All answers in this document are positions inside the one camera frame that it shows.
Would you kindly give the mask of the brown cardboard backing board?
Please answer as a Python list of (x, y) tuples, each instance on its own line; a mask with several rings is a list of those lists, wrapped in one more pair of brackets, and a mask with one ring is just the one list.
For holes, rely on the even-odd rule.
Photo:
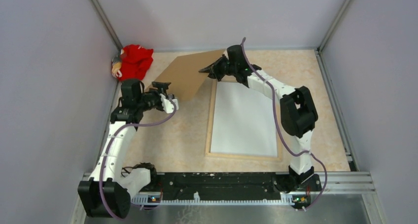
[(207, 73), (201, 73), (199, 70), (214, 63), (224, 52), (225, 49), (222, 48), (197, 53), (155, 53), (144, 81), (169, 82), (169, 94), (173, 94), (180, 102), (189, 101), (208, 77)]

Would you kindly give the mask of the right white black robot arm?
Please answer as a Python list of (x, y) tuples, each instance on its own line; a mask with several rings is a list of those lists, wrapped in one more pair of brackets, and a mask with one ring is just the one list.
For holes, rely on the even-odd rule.
[(280, 82), (260, 66), (250, 63), (243, 45), (232, 45), (226, 54), (199, 70), (209, 78), (221, 81), (225, 76), (272, 100), (273, 115), (279, 139), (292, 155), (289, 184), (294, 190), (303, 190), (314, 175), (312, 163), (312, 136), (318, 113), (310, 90)]

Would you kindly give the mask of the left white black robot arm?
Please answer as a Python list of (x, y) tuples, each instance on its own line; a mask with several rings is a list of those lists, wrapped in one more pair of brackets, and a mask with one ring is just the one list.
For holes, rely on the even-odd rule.
[(132, 198), (144, 188), (158, 185), (154, 167), (146, 163), (123, 175), (129, 145), (140, 127), (165, 123), (179, 109), (178, 100), (168, 93), (170, 82), (152, 82), (149, 89), (139, 79), (122, 81), (121, 96), (109, 117), (108, 135), (93, 172), (81, 181), (77, 192), (86, 215), (91, 218), (127, 217)]

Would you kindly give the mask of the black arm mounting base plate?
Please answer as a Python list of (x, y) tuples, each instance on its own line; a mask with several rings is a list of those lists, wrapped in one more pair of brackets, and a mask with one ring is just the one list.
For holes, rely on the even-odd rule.
[(163, 201), (263, 201), (280, 200), (292, 192), (302, 195), (320, 191), (319, 175), (299, 183), (289, 173), (214, 172), (158, 173), (139, 194), (162, 195)]

